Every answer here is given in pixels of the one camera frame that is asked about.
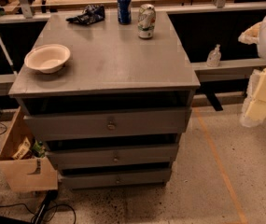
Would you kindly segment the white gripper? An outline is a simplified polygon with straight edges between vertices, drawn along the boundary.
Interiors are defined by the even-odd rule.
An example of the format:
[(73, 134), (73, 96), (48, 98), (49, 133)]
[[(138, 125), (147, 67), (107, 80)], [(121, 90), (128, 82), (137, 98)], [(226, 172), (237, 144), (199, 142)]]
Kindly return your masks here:
[[(258, 44), (258, 54), (266, 60), (266, 16), (262, 22), (242, 32), (238, 41), (247, 45)], [(246, 94), (240, 122), (245, 127), (255, 127), (266, 119), (266, 68), (253, 71)]]

